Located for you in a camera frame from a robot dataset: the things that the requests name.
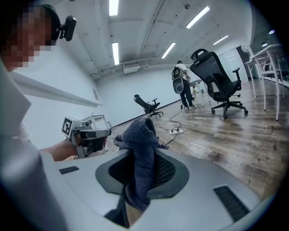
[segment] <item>chair base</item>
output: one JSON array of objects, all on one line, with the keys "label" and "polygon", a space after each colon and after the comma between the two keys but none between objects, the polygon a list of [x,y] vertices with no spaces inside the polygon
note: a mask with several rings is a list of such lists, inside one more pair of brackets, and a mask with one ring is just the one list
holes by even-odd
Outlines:
[{"label": "chair base", "polygon": [[148,118],[150,118],[150,117],[152,117],[152,116],[154,116],[154,115],[155,115],[155,116],[158,115],[159,117],[161,117],[161,115],[160,115],[161,113],[163,114],[162,111],[158,111],[158,112],[153,111],[152,114],[150,114],[150,115],[148,116]]},{"label": "chair base", "polygon": [[228,108],[229,107],[237,107],[237,108],[241,108],[241,109],[244,109],[244,113],[245,114],[248,114],[248,110],[246,110],[246,108],[244,107],[244,106],[242,106],[243,104],[240,102],[240,101],[226,101],[226,102],[224,102],[224,103],[222,103],[222,104],[220,104],[220,105],[218,105],[218,106],[215,106],[215,107],[212,107],[212,113],[215,113],[215,109],[217,109],[217,108],[221,108],[221,107],[224,107],[225,109],[224,109],[224,119],[227,119],[227,115],[226,115],[226,113],[227,113],[227,110],[228,110]]}]

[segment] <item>office chair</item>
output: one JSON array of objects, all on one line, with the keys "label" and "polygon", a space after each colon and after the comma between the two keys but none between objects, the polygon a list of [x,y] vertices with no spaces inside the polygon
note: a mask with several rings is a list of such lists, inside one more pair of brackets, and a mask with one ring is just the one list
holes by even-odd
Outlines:
[{"label": "office chair", "polygon": [[216,108],[225,107],[224,119],[227,119],[227,110],[229,107],[233,106],[244,109],[245,114],[248,114],[248,110],[242,106],[240,101],[229,101],[229,98],[236,91],[242,89],[238,73],[240,68],[233,71],[233,73],[236,73],[238,80],[232,82],[223,69],[218,56],[214,52],[198,49],[191,55],[191,59],[194,64],[190,66],[190,70],[207,84],[208,94],[218,103],[224,102],[221,105],[213,107],[212,113],[215,113]]},{"label": "office chair", "polygon": [[159,112],[155,112],[155,110],[157,109],[157,107],[159,106],[160,103],[156,103],[156,100],[158,98],[154,99],[154,104],[149,104],[149,102],[145,102],[143,101],[139,95],[135,95],[135,102],[139,105],[141,105],[145,111],[145,113],[151,113],[148,118],[152,117],[152,116],[156,116],[158,115],[159,117],[161,117],[161,113],[163,114],[162,111],[159,111]]}]

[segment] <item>white desk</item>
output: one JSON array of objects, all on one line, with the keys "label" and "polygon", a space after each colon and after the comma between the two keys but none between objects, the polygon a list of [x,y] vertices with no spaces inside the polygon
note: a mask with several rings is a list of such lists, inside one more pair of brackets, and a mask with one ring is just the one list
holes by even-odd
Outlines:
[{"label": "white desk", "polygon": [[[278,63],[278,60],[276,57],[277,55],[280,55],[283,53],[284,52],[282,50],[281,44],[269,45],[268,47],[261,50],[257,54],[252,55],[250,57],[250,61],[246,63],[249,67],[249,72],[250,72],[252,83],[253,83],[255,99],[256,99],[255,86],[254,86],[254,81],[253,81],[253,76],[252,76],[252,69],[250,68],[250,65],[257,64],[257,70],[258,70],[259,77],[261,78],[261,81],[262,81],[262,88],[263,88],[263,94],[264,94],[264,110],[266,110],[266,91],[265,91],[263,75],[265,76],[266,74],[274,74],[274,77],[276,79],[276,90],[277,90],[276,120],[278,120],[279,110],[280,110],[280,87],[279,87],[277,71],[279,71],[281,75],[281,82],[282,82],[282,87],[283,87],[282,92],[283,92],[283,99],[284,99],[284,86],[283,86],[282,71],[281,71],[280,64]],[[266,64],[263,65],[264,68],[262,69],[260,66],[260,63],[261,62],[266,63],[268,59],[270,60],[270,63],[268,63],[267,65],[270,65],[270,68],[269,68],[270,70],[265,71]]]},{"label": "white desk", "polygon": [[[199,91],[199,93],[200,93],[200,96],[201,96],[201,101],[202,101],[202,106],[205,106],[205,104],[204,104],[204,99],[203,99],[203,95],[202,95],[202,91],[200,90],[200,82],[203,82],[203,80],[202,79],[196,79],[196,80],[194,80],[194,79],[191,79],[191,81],[189,82],[189,84],[190,84],[190,87],[192,87],[192,86],[197,86],[197,88],[198,88],[198,91]],[[207,97],[208,97],[208,101],[209,102],[211,102],[211,98],[210,98],[210,96],[208,95],[208,91],[207,91],[207,89],[203,89],[204,90],[204,93],[206,92],[206,94],[207,94]]]},{"label": "white desk", "polygon": [[[107,126],[108,129],[111,129],[111,127],[109,126],[109,124],[107,123],[107,120],[105,119],[104,115],[90,115],[84,119],[82,119],[83,121],[87,121],[91,124],[91,128],[92,129],[97,129],[97,125],[96,122],[103,120],[105,125]],[[109,148],[108,146],[105,144],[105,151],[108,151]]]}]

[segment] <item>person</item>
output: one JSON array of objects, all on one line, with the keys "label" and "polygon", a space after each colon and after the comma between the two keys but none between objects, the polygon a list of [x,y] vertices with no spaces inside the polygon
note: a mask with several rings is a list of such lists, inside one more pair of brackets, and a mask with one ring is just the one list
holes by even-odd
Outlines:
[{"label": "person", "polygon": [[191,80],[190,75],[189,75],[189,71],[186,68],[186,66],[182,63],[182,61],[180,61],[180,60],[177,62],[175,67],[178,67],[181,69],[180,77],[182,77],[182,79],[183,79],[182,81],[184,84],[184,89],[180,95],[181,95],[182,103],[185,107],[185,111],[195,109],[196,106],[193,104],[193,97],[191,95],[191,89],[190,89],[190,85],[189,85],[189,82]]},{"label": "person", "polygon": [[[56,19],[44,7],[15,6],[7,15],[8,18],[1,21],[0,36],[0,135],[29,140],[22,119],[31,103],[21,93],[9,72],[31,61],[42,46],[55,45],[59,33]],[[76,157],[75,147],[69,139],[40,152],[50,153],[55,161]]]}]

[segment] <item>black slot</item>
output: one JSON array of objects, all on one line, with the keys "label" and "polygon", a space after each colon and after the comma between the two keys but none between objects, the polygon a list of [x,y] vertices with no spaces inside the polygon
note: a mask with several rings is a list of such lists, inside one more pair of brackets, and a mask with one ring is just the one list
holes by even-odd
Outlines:
[{"label": "black slot", "polygon": [[225,206],[226,210],[234,220],[234,222],[240,220],[249,213],[249,210],[239,200],[239,198],[231,191],[227,186],[222,186],[214,189],[218,198]]},{"label": "black slot", "polygon": [[70,173],[70,172],[73,172],[73,171],[77,171],[79,170],[78,167],[76,166],[72,166],[72,167],[68,167],[68,168],[61,168],[59,170],[59,172],[63,175],[63,174],[66,174],[66,173]]}]

